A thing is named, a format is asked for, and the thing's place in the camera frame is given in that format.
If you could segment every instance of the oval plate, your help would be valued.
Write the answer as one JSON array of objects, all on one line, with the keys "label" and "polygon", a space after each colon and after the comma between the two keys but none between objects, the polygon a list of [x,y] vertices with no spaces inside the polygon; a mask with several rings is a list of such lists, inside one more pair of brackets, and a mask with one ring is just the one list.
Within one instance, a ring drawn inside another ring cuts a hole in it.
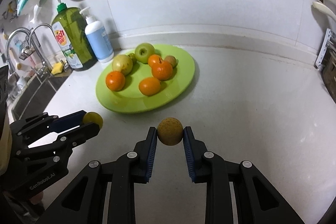
[{"label": "oval plate", "polygon": [[178,60],[172,78],[161,82],[159,93],[145,96],[139,91],[138,85],[144,78],[152,77],[151,68],[148,64],[137,62],[130,74],[126,76],[124,88],[114,92],[105,84],[107,74],[112,71],[109,64],[99,76],[96,85],[96,96],[103,107],[119,113],[145,112],[169,103],[190,85],[195,73],[195,63],[191,55],[171,45],[156,44],[154,47],[155,53],[161,55],[163,59],[167,55],[173,55]]}]

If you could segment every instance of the metal screw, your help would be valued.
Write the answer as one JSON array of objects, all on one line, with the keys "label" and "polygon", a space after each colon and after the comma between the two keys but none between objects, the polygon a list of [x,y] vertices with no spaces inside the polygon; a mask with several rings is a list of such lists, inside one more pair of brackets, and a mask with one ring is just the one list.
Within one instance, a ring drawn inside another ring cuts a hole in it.
[{"label": "metal screw", "polygon": [[99,162],[96,160],[90,161],[89,167],[96,168],[99,165]]},{"label": "metal screw", "polygon": [[138,155],[137,152],[134,151],[127,153],[127,157],[129,157],[130,159],[135,158],[137,155]]},{"label": "metal screw", "polygon": [[248,160],[244,160],[243,161],[243,166],[246,167],[246,168],[250,168],[250,167],[252,167],[252,163]]},{"label": "metal screw", "polygon": [[212,152],[208,151],[208,152],[204,153],[204,156],[208,159],[211,159],[211,158],[213,158],[214,154]]}]

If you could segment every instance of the green pump dispenser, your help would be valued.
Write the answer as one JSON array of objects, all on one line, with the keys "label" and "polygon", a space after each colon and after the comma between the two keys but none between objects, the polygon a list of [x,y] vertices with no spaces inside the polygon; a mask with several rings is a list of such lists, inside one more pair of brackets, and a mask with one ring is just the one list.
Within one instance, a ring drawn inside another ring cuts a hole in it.
[{"label": "green pump dispenser", "polygon": [[79,13],[79,8],[67,8],[67,5],[61,0],[58,2],[58,14],[52,21],[52,29],[57,43],[71,68],[76,71],[87,70],[97,62],[85,35],[87,23]]}]

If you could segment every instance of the white countertop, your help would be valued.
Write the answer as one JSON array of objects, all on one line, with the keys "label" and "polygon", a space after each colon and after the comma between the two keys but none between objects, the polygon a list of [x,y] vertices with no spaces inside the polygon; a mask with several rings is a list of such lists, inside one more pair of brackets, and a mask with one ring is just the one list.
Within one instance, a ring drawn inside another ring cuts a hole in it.
[{"label": "white countertop", "polygon": [[[336,104],[320,74],[312,66],[257,52],[185,49],[196,62],[193,82],[177,99],[149,112],[117,114],[99,104],[95,84],[106,65],[70,75],[46,111],[60,117],[95,111],[104,126],[73,149],[69,174],[45,190],[44,204],[91,160],[116,160],[132,151],[150,126],[176,117],[223,159],[250,160],[306,224],[316,224],[336,196]],[[35,145],[55,139],[51,133]],[[149,184],[135,185],[137,223],[204,223],[206,185],[191,182],[183,144],[158,141],[156,151]]]}]

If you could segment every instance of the kitchen sink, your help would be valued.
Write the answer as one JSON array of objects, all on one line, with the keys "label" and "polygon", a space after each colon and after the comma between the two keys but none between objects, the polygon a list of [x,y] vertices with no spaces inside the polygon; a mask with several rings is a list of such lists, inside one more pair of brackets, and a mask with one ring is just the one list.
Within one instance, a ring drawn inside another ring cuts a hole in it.
[{"label": "kitchen sink", "polygon": [[12,108],[14,120],[29,118],[40,114],[47,107],[55,93],[69,77],[71,72],[65,76],[49,76],[43,80],[33,77],[21,94],[18,96]]}]

